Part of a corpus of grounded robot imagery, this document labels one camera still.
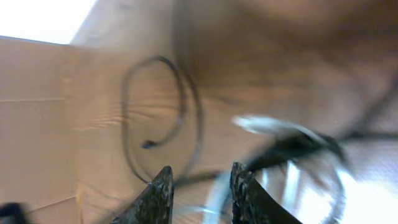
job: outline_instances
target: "black wire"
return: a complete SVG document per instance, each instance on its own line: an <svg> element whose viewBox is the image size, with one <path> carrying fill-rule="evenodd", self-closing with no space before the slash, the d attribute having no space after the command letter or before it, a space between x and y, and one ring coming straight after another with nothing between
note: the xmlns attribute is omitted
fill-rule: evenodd
<svg viewBox="0 0 398 224"><path fill-rule="evenodd" d="M354 133L345 138L339 139L340 142L350 141L396 141L398 140L398 133L384 133L384 132L363 132Z"/></svg>
<svg viewBox="0 0 398 224"><path fill-rule="evenodd" d="M392 81L391 86L386 91L385 94L381 97L380 100L376 101L369 109L362 114L362 116L354 123L353 127L350 128L342 137L339 139L366 139L366 138L381 138L385 139L385 137L389 137L389 139L393 136L396 136L398 133L391 134L391 133L378 133L377 135L368 135L368 134L361 134L362 130L364 130L369 124L379 116L383 109L388 107L391 103L394 102L396 96L398 95L398 76Z"/></svg>
<svg viewBox="0 0 398 224"><path fill-rule="evenodd" d="M153 147L159 147L162 146L166 143L168 143L172 138L174 138L178 131L181 129L183 125L183 121L185 118L185 115L187 113L187 103L185 101L185 90L183 87L183 82L178 74L177 68L175 65L168 60L165 57L162 56L155 56L152 58L148 58L147 60L139 63L138 65L132 67L124 76L123 82L122 82L122 87L121 87L121 117L122 117L122 122L121 122L121 136L122 136L122 143L123 143L123 153L124 157L126 158L127 164L129 165L132 173L138 177L141 181L144 183L148 184L150 181L146 180L143 178L141 175L139 175L136 167L134 166L134 163L131 160L130 157L130 149L132 149L132 141L131 141L131 129L129 127L129 116L128 116L128 102L129 102L129 86L130 86L130 79L134 74L136 74L139 70L141 70L143 67L146 67L154 62L163 62L165 63L172 71L173 76L176 80L177 88L178 88L178 99L179 99L179 107L178 107L178 115L177 119L175 122L174 127L169 131L169 133L160 141L151 141L147 140L142 147L146 149L150 149Z"/></svg>

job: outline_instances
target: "black pointed object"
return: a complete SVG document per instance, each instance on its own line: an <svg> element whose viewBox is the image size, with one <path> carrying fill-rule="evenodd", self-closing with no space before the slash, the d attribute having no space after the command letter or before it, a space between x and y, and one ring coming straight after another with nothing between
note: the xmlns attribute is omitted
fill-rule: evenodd
<svg viewBox="0 0 398 224"><path fill-rule="evenodd" d="M111 224L171 224L173 198L173 172L170 166L165 166Z"/></svg>
<svg viewBox="0 0 398 224"><path fill-rule="evenodd" d="M301 224L238 162L232 166L229 187L233 198L233 224Z"/></svg>

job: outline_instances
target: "black cable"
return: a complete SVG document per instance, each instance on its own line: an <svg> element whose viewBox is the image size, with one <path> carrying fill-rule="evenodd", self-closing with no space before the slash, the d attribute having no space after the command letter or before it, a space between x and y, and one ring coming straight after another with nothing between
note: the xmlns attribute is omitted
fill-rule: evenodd
<svg viewBox="0 0 398 224"><path fill-rule="evenodd" d="M129 86L130 86L130 79L134 74L136 74L143 67L146 67L154 62L165 63L173 73L178 88L178 100L179 100L178 115L174 127L169 131L169 133L163 139L161 139L160 141L147 140L142 144L141 147L144 149L152 149L154 147L159 147L168 143L171 139L173 139L177 135L178 131L181 129L183 121L185 119L185 115L187 113L187 103L185 101L185 90L183 87L183 81L180 75L178 74L175 65L167 58L162 56L149 58L139 63L138 65L132 67L125 74L121 87L121 113L122 113L121 136L123 143L123 152L124 152L124 157L126 158L127 164L129 165L132 173L146 184L148 184L150 181L145 180L145 178L143 178L141 175L138 174L138 171L134 166L134 163L131 161L129 153L130 149L132 148L131 129L129 127L130 120L128 116Z"/></svg>
<svg viewBox="0 0 398 224"><path fill-rule="evenodd" d="M350 142L350 141L396 141L398 140L398 133L384 133L384 132L363 132L354 133L345 138L339 139L340 142Z"/></svg>
<svg viewBox="0 0 398 224"><path fill-rule="evenodd" d="M369 109L363 113L357 122L354 123L353 127L350 128L342 137L339 139L366 139L366 135L363 136L361 133L371 122L374 120L379 114L382 113L383 109L389 106L391 103L394 102L396 96L398 95L398 76L395 77L395 79L392 81L391 86L389 89L386 91L385 94L380 98L380 100L377 100L372 106L369 107ZM394 136L397 134L388 134L386 133L386 136ZM383 138L383 134L379 133L377 136L373 135L369 137L372 137L375 139L376 137Z"/></svg>

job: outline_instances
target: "wall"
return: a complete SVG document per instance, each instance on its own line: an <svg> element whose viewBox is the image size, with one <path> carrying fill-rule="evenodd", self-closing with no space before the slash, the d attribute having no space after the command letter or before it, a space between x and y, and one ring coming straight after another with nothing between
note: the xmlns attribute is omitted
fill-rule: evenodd
<svg viewBox="0 0 398 224"><path fill-rule="evenodd" d="M79 223L61 45L0 39L0 201L34 223Z"/></svg>

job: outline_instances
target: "white light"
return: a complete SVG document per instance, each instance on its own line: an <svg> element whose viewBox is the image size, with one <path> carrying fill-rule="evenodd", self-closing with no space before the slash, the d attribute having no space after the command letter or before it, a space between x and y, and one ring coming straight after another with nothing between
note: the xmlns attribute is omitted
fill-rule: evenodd
<svg viewBox="0 0 398 224"><path fill-rule="evenodd" d="M299 188L300 170L292 161L287 161L287 177L284 194L282 197L282 206L289 212L294 212L294 204L297 199Z"/></svg>
<svg viewBox="0 0 398 224"><path fill-rule="evenodd" d="M331 210L331 204L325 195L313 189L307 189L302 196L303 205L298 208L297 218L305 224L318 224Z"/></svg>
<svg viewBox="0 0 398 224"><path fill-rule="evenodd" d="M96 0L0 0L0 35L69 44Z"/></svg>
<svg viewBox="0 0 398 224"><path fill-rule="evenodd" d="M384 184L363 182L348 195L342 224L397 223L398 200Z"/></svg>

